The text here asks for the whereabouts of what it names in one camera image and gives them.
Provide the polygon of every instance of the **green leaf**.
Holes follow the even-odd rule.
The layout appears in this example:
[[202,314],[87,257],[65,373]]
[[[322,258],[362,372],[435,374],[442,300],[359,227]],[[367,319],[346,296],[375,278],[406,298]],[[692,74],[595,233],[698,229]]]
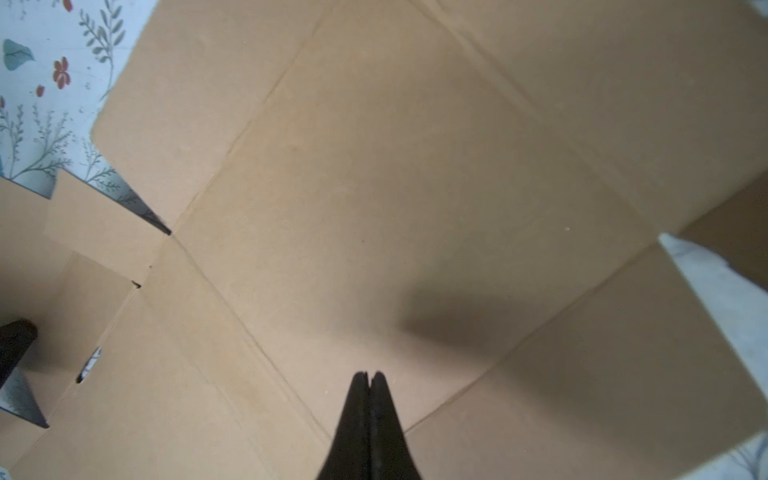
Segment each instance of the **green leaf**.
[[29,48],[7,38],[2,42],[2,52],[3,63],[8,70],[15,70],[25,62],[35,60]]
[[117,47],[121,41],[123,41],[123,37],[125,36],[125,30],[121,31],[118,37],[114,40],[114,46]]

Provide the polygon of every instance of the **red flower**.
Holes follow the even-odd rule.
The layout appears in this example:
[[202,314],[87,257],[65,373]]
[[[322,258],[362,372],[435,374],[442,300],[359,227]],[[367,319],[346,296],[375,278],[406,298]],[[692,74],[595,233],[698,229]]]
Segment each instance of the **red flower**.
[[58,60],[53,62],[53,81],[56,82],[59,90],[64,88],[65,85],[69,85],[70,78],[69,73],[67,73],[68,66],[69,63],[67,63],[66,57],[61,57],[61,62]]

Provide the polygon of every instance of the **patterned fabric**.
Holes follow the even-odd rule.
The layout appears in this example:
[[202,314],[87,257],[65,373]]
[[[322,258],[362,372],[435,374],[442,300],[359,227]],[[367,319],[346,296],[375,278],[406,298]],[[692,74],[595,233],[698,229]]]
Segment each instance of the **patterned fabric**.
[[50,198],[63,168],[161,225],[90,141],[156,3],[0,0],[0,176]]

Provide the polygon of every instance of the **black object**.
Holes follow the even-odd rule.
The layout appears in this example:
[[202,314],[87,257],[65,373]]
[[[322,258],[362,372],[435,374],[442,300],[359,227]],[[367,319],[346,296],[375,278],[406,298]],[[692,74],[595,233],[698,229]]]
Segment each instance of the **black object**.
[[420,480],[386,378],[357,372],[317,480]]
[[48,427],[18,363],[35,339],[38,329],[29,320],[0,326],[0,409],[44,429]]

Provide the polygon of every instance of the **floral tablecloth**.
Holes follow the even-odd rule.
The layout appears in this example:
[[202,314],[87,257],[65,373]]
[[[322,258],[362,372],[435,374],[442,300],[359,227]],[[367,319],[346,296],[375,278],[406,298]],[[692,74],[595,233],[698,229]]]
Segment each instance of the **floral tablecloth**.
[[59,169],[152,223],[90,141],[157,0],[0,0],[0,176],[50,198]]

